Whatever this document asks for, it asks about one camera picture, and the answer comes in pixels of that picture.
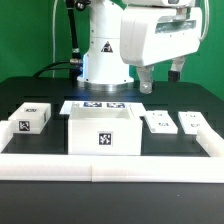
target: black table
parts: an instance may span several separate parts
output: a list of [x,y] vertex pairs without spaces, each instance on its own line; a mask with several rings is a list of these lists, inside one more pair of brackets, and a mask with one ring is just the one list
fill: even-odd
[[[52,117],[40,135],[15,135],[3,153],[67,154],[65,100],[142,102],[168,110],[178,135],[153,135],[144,121],[142,156],[208,156],[195,136],[186,136],[178,111],[200,111],[224,135],[224,102],[191,83],[156,83],[150,95],[138,89],[102,93],[77,88],[69,79],[10,78],[0,83],[0,120],[24,102],[47,102]],[[1,181],[1,223],[223,223],[223,184]]]

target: green wall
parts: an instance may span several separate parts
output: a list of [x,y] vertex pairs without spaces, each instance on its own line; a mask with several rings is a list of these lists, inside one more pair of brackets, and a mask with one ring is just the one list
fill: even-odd
[[[31,76],[52,62],[52,11],[54,0],[3,1],[0,13],[0,81]],[[200,50],[188,56],[182,81],[199,83],[224,99],[223,0],[210,0],[210,29]],[[88,49],[88,10],[75,13],[80,49]],[[56,21],[57,60],[69,59],[71,43],[64,0],[59,0]],[[167,80],[171,62],[157,64],[155,80]],[[135,68],[130,73],[136,77]]]

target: white box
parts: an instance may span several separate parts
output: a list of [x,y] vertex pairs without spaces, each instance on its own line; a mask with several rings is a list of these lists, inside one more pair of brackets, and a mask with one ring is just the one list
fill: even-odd
[[12,137],[13,137],[12,122],[1,121],[0,122],[0,153],[8,145]]
[[10,117],[13,132],[23,134],[40,134],[51,117],[49,103],[24,103]]
[[142,121],[124,108],[73,104],[68,121],[68,154],[140,155]]

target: warning label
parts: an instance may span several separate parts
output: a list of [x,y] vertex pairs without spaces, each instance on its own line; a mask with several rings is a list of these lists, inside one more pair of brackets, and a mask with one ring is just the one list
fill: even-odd
[[106,42],[106,44],[104,45],[101,52],[113,53],[113,50],[112,50],[112,47],[111,47],[109,41]]

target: white robot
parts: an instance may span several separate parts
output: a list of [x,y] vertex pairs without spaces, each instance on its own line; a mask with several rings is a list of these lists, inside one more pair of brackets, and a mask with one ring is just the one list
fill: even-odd
[[134,65],[140,91],[151,93],[153,65],[170,59],[169,80],[178,81],[185,55],[201,42],[199,1],[123,0],[125,10],[110,0],[75,1],[80,9],[84,2],[90,7],[90,47],[78,85],[103,91],[130,87],[129,65]]

